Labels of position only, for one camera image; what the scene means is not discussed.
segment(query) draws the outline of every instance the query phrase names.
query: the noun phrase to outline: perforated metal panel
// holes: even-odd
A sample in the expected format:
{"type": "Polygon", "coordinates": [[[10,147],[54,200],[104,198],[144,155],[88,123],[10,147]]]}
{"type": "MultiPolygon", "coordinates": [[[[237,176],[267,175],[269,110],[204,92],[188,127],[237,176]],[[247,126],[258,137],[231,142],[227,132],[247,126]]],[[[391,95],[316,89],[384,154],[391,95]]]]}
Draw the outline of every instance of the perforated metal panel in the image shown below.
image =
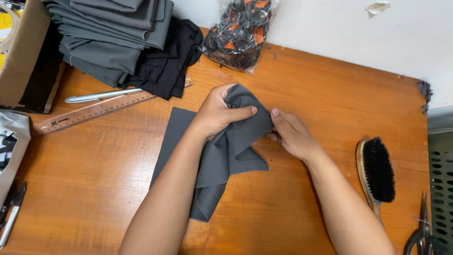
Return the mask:
{"type": "Polygon", "coordinates": [[[428,136],[433,236],[453,254],[453,132],[428,136]]]}

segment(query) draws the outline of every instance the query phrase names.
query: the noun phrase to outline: orange wooden tabletop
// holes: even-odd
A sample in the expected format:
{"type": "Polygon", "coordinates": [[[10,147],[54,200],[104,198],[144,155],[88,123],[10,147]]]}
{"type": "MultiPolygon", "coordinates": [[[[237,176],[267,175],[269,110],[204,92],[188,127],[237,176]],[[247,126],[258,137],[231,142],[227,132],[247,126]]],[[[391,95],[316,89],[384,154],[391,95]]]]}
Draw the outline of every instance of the orange wooden tabletop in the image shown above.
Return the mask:
{"type": "MultiPolygon", "coordinates": [[[[396,181],[396,199],[382,206],[382,219],[402,254],[418,226],[420,195],[429,193],[416,79],[271,44],[254,75],[205,56],[188,73],[194,86],[181,99],[152,99],[32,140],[18,172],[28,189],[0,255],[116,254],[148,191],[171,108],[196,111],[212,87],[232,81],[267,108],[300,116],[363,198],[356,145],[364,136],[382,138],[396,181]]],[[[30,116],[36,123],[81,108],[86,104],[64,99],[110,89],[67,67],[51,114],[30,116]]],[[[210,222],[189,222],[180,254],[335,254],[304,164],[265,138],[253,148],[270,171],[231,176],[210,222]]]]}

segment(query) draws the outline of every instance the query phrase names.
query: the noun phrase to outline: hand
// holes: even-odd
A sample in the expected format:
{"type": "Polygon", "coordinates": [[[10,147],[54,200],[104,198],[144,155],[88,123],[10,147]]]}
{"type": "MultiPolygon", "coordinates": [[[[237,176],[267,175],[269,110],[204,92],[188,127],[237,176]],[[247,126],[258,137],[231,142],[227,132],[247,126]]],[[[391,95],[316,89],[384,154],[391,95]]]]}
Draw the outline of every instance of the hand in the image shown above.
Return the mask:
{"type": "Polygon", "coordinates": [[[281,144],[291,155],[307,163],[323,151],[307,126],[294,113],[285,113],[274,108],[270,116],[274,128],[265,136],[281,144]]]}
{"type": "Polygon", "coordinates": [[[224,98],[228,94],[228,89],[236,84],[227,83],[211,89],[193,119],[191,126],[195,127],[195,130],[201,132],[201,135],[208,140],[213,139],[216,134],[226,128],[231,122],[250,118],[258,112],[256,106],[228,108],[224,98]]]}

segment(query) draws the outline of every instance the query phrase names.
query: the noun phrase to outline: silver pen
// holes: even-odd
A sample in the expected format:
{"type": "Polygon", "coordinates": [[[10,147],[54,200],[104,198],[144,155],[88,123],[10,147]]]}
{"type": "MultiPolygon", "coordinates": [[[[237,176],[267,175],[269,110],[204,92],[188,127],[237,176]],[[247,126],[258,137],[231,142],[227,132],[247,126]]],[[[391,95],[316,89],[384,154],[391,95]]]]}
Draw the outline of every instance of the silver pen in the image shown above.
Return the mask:
{"type": "Polygon", "coordinates": [[[140,91],[143,91],[143,90],[140,88],[120,89],[120,90],[114,90],[114,91],[102,92],[102,93],[96,93],[96,94],[89,94],[89,95],[83,95],[83,96],[73,96],[73,97],[65,99],[64,101],[67,103],[89,103],[89,102],[100,101],[104,98],[112,98],[112,97],[117,97],[117,96],[122,96],[122,95],[128,95],[128,94],[133,94],[133,93],[137,93],[140,91]]]}

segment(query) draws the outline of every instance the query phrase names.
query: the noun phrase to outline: person's right hand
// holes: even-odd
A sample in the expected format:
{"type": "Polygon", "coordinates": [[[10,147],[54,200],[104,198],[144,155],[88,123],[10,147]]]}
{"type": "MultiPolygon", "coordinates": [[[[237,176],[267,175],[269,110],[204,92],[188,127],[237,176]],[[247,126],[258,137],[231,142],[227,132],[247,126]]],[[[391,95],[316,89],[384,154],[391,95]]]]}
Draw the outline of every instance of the person's right hand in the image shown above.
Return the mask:
{"type": "Polygon", "coordinates": [[[274,108],[270,115],[275,127],[265,136],[281,144],[291,155],[307,162],[323,151],[307,126],[294,113],[274,108]]]}

